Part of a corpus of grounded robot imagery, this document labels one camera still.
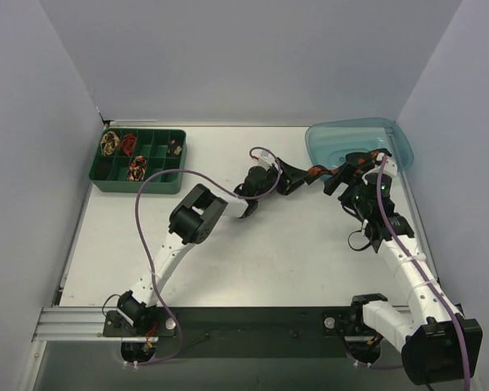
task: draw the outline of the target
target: black base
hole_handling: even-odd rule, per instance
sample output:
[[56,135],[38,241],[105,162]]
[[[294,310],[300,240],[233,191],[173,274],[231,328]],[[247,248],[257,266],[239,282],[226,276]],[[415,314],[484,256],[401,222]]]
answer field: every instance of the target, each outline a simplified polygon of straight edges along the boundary
[[[346,354],[341,332],[326,328],[324,319],[335,318],[338,325],[339,319],[350,316],[350,307],[172,310],[183,329],[184,342],[180,358],[339,358]],[[162,308],[156,309],[156,316],[160,319],[156,356],[165,356],[177,350],[178,333],[171,335],[168,334],[170,331],[163,329],[168,316]],[[108,324],[106,321],[104,336],[144,336],[138,335],[120,319],[116,311],[109,311],[108,317],[111,322]],[[122,326],[113,322],[114,319],[119,320]],[[374,334],[373,331],[363,330],[358,335]]]

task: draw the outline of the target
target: object in tray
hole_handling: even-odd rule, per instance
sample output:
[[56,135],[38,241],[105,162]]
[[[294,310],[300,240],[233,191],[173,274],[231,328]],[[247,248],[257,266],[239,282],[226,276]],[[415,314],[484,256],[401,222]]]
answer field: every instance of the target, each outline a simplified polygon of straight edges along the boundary
[[141,182],[147,170],[147,159],[143,156],[136,156],[130,163],[129,171],[127,171],[127,181]]
[[116,151],[119,143],[120,138],[113,131],[110,130],[104,134],[99,143],[102,156],[111,156]]
[[181,151],[183,150],[183,145],[180,141],[172,138],[169,141],[168,148],[166,150],[166,155],[168,157],[178,157],[181,156]]
[[125,156],[132,156],[134,147],[136,146],[136,136],[133,134],[126,134],[120,143],[120,153]]

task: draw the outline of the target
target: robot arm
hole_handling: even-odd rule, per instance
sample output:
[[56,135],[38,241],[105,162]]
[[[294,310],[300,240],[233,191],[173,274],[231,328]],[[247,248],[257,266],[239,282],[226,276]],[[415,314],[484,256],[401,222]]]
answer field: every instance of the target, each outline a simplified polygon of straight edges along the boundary
[[[412,318],[404,317],[381,294],[369,294],[354,297],[353,323],[356,327],[369,327],[380,333],[401,352],[404,369],[413,383],[461,379],[460,343],[449,313],[428,286],[433,285],[463,329],[473,375],[482,329],[475,319],[464,319],[458,308],[447,299],[427,266],[425,254],[421,253],[412,228],[405,217],[394,211],[390,189],[392,179],[397,175],[397,165],[391,159],[388,159],[382,174],[382,203],[391,227],[412,257],[403,252],[385,226],[377,202],[377,176],[384,154],[390,156],[387,150],[349,154],[346,163],[325,181],[324,193],[331,195],[341,182],[348,185],[339,197],[342,207],[349,209],[363,223],[364,235],[390,268],[406,297]],[[427,280],[422,278],[412,259],[418,262]]]
[[[249,207],[245,200],[217,197],[207,187],[196,185],[170,214],[169,232],[153,260],[157,288],[163,289],[181,260],[206,240],[221,216],[243,217]],[[121,296],[117,312],[130,326],[140,328],[145,309],[156,304],[152,275],[147,272]]]
[[[304,170],[287,165],[281,159],[277,167],[268,153],[256,159],[257,165],[234,190],[238,196],[254,198],[273,186],[282,196],[287,196],[306,183],[308,173]],[[221,216],[245,218],[257,207],[257,199],[243,200],[228,194],[217,196],[207,187],[196,185],[170,214],[169,232],[153,259],[157,289],[161,291],[187,253],[206,240]],[[121,295],[117,313],[136,332],[145,333],[152,327],[152,309],[156,304],[152,275],[147,272]]]

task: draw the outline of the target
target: screw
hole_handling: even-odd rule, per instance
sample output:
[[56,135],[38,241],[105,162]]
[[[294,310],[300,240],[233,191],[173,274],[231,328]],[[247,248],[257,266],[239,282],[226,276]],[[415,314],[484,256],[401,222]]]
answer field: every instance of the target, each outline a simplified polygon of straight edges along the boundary
[[176,322],[172,318],[166,319],[165,327],[167,330],[174,330],[176,328]]
[[324,320],[324,326],[326,328],[334,328],[335,327],[335,319],[328,317]]

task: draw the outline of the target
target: red object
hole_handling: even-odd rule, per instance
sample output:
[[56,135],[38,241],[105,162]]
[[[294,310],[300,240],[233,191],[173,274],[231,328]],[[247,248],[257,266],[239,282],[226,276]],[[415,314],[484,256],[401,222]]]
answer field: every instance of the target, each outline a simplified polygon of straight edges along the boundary
[[134,147],[136,146],[136,136],[133,134],[126,134],[126,136],[121,140],[120,151],[127,156],[131,156],[134,152]]

